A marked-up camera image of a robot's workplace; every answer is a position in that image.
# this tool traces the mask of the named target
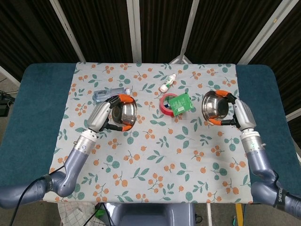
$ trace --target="green packet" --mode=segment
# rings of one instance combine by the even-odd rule
[[[188,93],[183,93],[169,100],[169,105],[174,112],[174,116],[181,114],[193,108]]]

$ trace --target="white pole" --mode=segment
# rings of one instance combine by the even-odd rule
[[[142,62],[139,0],[127,0],[133,62]]]
[[[79,57],[79,60],[81,62],[85,62],[86,61],[85,57],[84,57],[83,53],[81,52],[79,44],[76,41],[76,38],[73,34],[73,31],[72,31],[72,29],[69,25],[69,22],[68,22],[67,18],[65,16],[65,13],[64,13],[61,5],[60,5],[60,2],[58,0],[49,0],[49,1],[52,5],[53,9],[55,10],[55,13],[56,13],[58,19],[60,20],[60,22],[61,22],[61,24],[62,24],[69,40],[71,42],[71,45],[74,48],[74,51],[76,52],[77,56]]]
[[[207,203],[206,206],[207,206],[208,226],[212,226],[211,204]]]
[[[292,140],[293,140],[293,145],[295,146],[295,149],[296,149],[297,158],[299,160],[299,163],[301,164],[301,157],[298,154],[298,152],[301,153],[301,149],[299,148],[299,146],[297,145],[297,143],[295,142],[295,140],[293,138],[292,138]]]
[[[297,109],[296,111],[294,111],[294,112],[288,114],[288,115],[286,116],[286,120],[287,120],[287,121],[290,121],[290,120],[293,120],[293,119],[295,119],[295,118],[298,118],[299,116],[301,116],[301,108],[299,108],[299,109]]]
[[[284,0],[282,1],[264,27],[258,33],[252,44],[249,46],[245,54],[238,62],[239,65],[247,65],[256,53],[260,50],[263,44],[269,39],[276,28],[281,24],[289,12],[294,8],[299,0]]]
[[[8,73],[7,70],[5,70],[1,66],[0,66],[0,74],[3,74],[5,77],[7,77],[9,80],[11,80],[16,86],[20,87],[20,82],[17,79],[15,79],[10,73]]]
[[[184,54],[186,52],[186,48],[188,45],[194,18],[196,17],[198,3],[199,3],[199,0],[193,0],[192,5],[191,5],[190,14],[189,14],[189,18],[188,18],[188,22],[187,22],[187,26],[186,26],[186,31],[185,31],[185,35],[184,35],[184,39],[183,39],[183,43],[182,43],[182,48],[181,48],[181,52],[180,52],[180,56],[179,56],[180,62],[183,61],[183,59],[184,59]]]

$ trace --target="orange fingertip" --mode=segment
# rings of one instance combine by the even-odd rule
[[[222,124],[222,121],[216,120],[216,119],[209,119],[209,122],[211,122],[212,124],[214,124],[216,126],[221,126],[221,124]]]
[[[131,128],[132,128],[132,126],[124,126],[124,127],[122,127],[122,132],[128,131],[128,130],[130,130]]]
[[[120,97],[121,102],[125,102],[125,103],[133,102],[132,97],[127,94],[119,94],[119,97]]]
[[[228,95],[228,91],[225,91],[225,90],[217,90],[215,92],[217,95],[220,95],[220,96],[223,96],[223,97],[226,97]]]

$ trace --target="stainless steel bowl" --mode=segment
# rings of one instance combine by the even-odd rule
[[[112,119],[118,125],[133,126],[137,119],[137,104],[135,100],[131,103],[120,103],[112,109]]]
[[[209,91],[204,95],[202,101],[202,113],[204,119],[223,119],[227,116],[229,105],[226,98]]]

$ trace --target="small white bottle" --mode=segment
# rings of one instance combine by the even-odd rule
[[[173,84],[175,78],[177,77],[176,74],[172,74],[172,75],[169,75],[167,77],[167,80],[163,83],[163,85],[160,87],[160,91],[162,93],[165,93],[168,91],[169,87]]]

